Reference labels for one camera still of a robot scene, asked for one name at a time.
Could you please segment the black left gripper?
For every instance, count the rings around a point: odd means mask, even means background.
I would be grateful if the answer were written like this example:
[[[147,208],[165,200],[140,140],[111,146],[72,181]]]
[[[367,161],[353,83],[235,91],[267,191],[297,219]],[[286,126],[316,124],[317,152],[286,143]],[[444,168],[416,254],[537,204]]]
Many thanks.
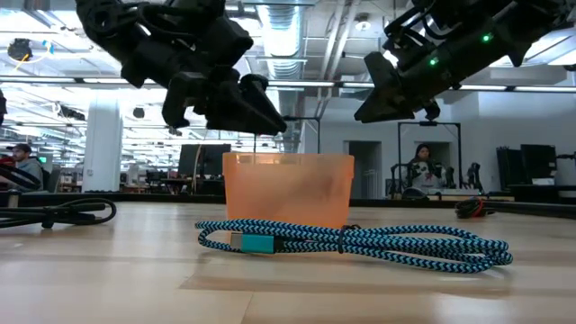
[[[236,22],[219,17],[204,26],[180,31],[172,22],[140,25],[150,32],[122,64],[121,77],[136,87],[148,79],[163,86],[162,116],[173,128],[189,125],[185,110],[205,115],[206,127],[275,136],[286,123],[266,95],[268,79],[233,66],[253,45]]]

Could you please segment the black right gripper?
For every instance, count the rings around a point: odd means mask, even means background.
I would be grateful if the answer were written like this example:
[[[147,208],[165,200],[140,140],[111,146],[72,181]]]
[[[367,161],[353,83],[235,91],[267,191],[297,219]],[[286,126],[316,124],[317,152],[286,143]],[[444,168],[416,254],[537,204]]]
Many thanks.
[[[436,96],[488,66],[495,38],[493,22],[461,22],[438,44],[401,24],[388,25],[385,33],[386,49],[398,63],[394,68],[378,51],[364,57],[373,90],[354,114],[358,122],[413,119],[421,110],[434,120],[440,114]]]

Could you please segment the black computer monitor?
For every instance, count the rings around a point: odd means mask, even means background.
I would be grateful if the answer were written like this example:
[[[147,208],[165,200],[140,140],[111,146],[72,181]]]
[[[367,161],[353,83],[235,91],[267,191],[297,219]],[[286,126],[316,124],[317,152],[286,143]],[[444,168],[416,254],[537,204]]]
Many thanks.
[[[507,191],[512,185],[527,183],[522,151],[509,147],[496,148],[500,189]]]
[[[200,145],[187,144],[181,147],[178,174],[219,176],[222,174],[223,154],[229,153],[230,144]]]
[[[520,150],[529,180],[555,177],[557,158],[554,145],[522,144]]]

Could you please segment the person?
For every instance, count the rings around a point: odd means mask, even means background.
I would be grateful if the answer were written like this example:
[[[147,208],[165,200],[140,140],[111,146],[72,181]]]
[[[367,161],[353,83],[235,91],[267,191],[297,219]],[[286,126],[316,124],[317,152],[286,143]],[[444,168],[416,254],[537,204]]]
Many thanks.
[[[443,165],[434,160],[428,144],[419,144],[414,158],[400,171],[401,179],[409,187],[423,191],[440,189],[446,184],[446,170]]]
[[[35,177],[39,181],[37,191],[43,190],[43,169],[40,161],[36,157],[31,156],[31,147],[28,144],[21,143],[10,147],[10,150],[12,151],[14,166],[26,174]],[[9,189],[16,189],[24,193],[34,192],[34,189],[26,188],[1,176],[0,182],[5,183]]]

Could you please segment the orange translucent plastic bin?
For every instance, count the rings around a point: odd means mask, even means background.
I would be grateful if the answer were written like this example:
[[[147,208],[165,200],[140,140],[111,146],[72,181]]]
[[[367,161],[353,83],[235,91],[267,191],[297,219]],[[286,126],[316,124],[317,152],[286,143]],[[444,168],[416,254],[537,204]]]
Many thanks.
[[[337,229],[347,223],[355,160],[345,154],[226,153],[229,220]]]

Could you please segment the white pillar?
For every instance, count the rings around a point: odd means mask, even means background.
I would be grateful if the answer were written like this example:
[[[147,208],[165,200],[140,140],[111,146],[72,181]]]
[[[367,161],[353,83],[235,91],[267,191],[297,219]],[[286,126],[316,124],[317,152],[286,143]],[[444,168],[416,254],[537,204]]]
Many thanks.
[[[118,98],[99,91],[89,104],[82,191],[116,192],[120,188],[122,112]]]

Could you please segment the silver ceiling duct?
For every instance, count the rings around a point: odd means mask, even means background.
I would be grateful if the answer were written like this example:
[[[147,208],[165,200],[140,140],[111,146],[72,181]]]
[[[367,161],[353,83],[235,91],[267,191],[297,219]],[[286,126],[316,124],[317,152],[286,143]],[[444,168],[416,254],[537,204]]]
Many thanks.
[[[256,11],[262,23],[269,78],[300,78],[304,65],[301,58],[304,10],[287,4],[261,4]]]

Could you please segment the black table frame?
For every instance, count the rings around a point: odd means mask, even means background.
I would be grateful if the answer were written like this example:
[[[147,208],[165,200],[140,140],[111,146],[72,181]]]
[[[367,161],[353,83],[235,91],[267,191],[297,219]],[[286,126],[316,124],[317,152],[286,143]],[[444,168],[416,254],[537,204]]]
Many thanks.
[[[24,207],[50,206],[81,199],[106,199],[113,202],[144,203],[207,203],[224,204],[222,196],[186,196],[149,193],[23,193],[16,197],[16,204]],[[352,199],[350,207],[372,208],[427,208],[453,209],[458,216],[480,216],[483,212],[507,212],[543,217],[563,218],[576,221],[576,204],[556,204],[539,202],[504,202],[500,197],[494,200],[464,198],[460,201],[446,196],[433,196],[427,200],[367,200]]]

